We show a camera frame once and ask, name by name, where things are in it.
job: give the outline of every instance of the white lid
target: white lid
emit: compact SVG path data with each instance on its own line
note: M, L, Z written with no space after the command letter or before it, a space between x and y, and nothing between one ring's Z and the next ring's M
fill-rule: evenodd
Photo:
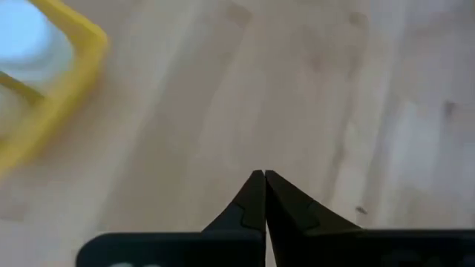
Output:
M0 0L0 67L30 65L48 56L51 26L29 1Z

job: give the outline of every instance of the yellow plastic container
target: yellow plastic container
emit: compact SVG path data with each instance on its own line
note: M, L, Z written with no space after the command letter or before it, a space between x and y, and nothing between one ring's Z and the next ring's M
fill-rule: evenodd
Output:
M101 28L62 2L30 1L69 38L74 47L73 67L51 82L47 96L0 75L0 85L20 93L32 105L29 116L0 144L0 174L31 158L45 145L93 87L108 47L107 36Z

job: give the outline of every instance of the wooden floor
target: wooden floor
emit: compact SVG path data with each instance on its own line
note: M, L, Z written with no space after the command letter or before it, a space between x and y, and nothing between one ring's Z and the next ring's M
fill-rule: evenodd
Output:
M111 53L0 185L6 266L72 266L103 231L199 231L255 169L364 227L474 226L472 1L66 2Z

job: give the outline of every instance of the blurry yellow toy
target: blurry yellow toy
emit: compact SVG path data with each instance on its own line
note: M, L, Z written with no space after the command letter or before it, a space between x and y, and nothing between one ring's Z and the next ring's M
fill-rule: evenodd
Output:
M70 70L55 78L42 95L0 73L0 85L22 95L31 112L0 144L0 174L32 157L92 88L107 50L105 33L58 0L30 0L69 39L74 48Z

